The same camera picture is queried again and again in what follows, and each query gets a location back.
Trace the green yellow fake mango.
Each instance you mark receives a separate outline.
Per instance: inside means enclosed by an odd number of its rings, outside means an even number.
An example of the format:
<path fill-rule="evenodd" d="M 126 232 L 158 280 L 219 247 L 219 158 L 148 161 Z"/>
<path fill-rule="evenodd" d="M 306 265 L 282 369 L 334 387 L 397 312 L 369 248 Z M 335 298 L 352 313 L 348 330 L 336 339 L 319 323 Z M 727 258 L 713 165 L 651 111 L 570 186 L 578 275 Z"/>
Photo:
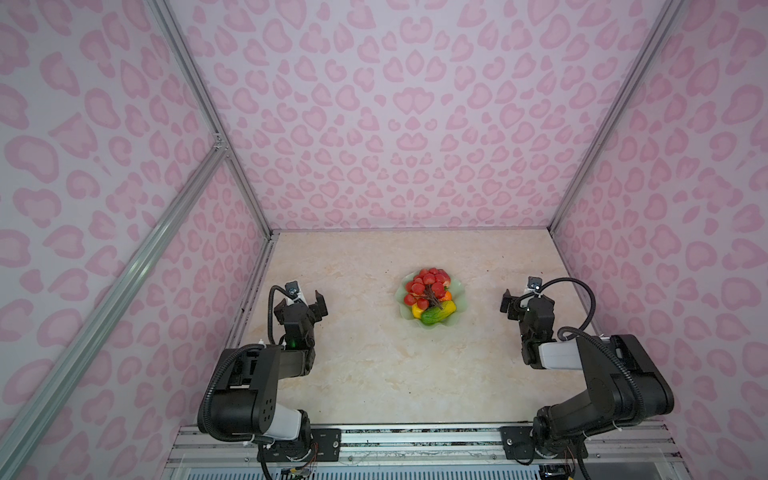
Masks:
<path fill-rule="evenodd" d="M 431 326 L 443 322 L 457 311 L 456 304 L 452 301 L 443 301 L 424 310 L 419 317 L 422 324 Z"/>

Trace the red cherry tomato bunch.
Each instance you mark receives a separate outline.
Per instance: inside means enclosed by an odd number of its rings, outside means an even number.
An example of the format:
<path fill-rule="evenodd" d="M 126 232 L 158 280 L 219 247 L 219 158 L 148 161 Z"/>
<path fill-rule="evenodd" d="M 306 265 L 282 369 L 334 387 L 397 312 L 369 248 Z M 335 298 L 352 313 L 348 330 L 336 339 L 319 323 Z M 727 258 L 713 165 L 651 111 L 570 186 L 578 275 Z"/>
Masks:
<path fill-rule="evenodd" d="M 411 308 L 417 304 L 422 310 L 440 304 L 446 291 L 451 292 L 452 277 L 439 268 L 421 269 L 402 283 L 401 303 Z"/>

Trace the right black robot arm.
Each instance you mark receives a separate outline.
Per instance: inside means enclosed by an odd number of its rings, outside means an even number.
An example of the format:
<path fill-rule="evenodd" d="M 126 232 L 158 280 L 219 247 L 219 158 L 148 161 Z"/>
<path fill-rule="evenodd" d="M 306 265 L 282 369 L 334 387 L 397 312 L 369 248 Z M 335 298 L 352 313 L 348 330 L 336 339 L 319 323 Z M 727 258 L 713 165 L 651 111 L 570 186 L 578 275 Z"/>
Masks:
<path fill-rule="evenodd" d="M 583 461 L 591 437 L 673 410 L 670 385 L 635 336 L 601 337 L 575 327 L 555 330 L 555 301 L 535 289 L 521 296 L 506 291 L 500 311 L 518 323 L 525 365 L 579 371 L 585 382 L 581 393 L 540 408 L 529 429 L 501 429 L 509 459 L 530 465 L 570 454 Z"/>

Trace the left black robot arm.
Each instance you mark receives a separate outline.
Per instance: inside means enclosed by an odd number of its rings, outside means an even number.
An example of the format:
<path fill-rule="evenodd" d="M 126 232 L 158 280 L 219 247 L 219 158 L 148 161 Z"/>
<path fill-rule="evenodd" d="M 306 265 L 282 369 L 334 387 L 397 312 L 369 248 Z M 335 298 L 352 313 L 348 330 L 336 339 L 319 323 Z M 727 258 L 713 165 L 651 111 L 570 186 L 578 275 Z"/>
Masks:
<path fill-rule="evenodd" d="M 255 444 L 289 460 L 313 456 L 308 414 L 278 402 L 279 382 L 311 372 L 316 352 L 315 326 L 328 315 L 320 292 L 307 303 L 296 283 L 275 286 L 288 297 L 269 304 L 268 331 L 284 328 L 277 344 L 254 343 L 226 349 L 220 355 L 198 408 L 200 432 L 226 443 Z"/>

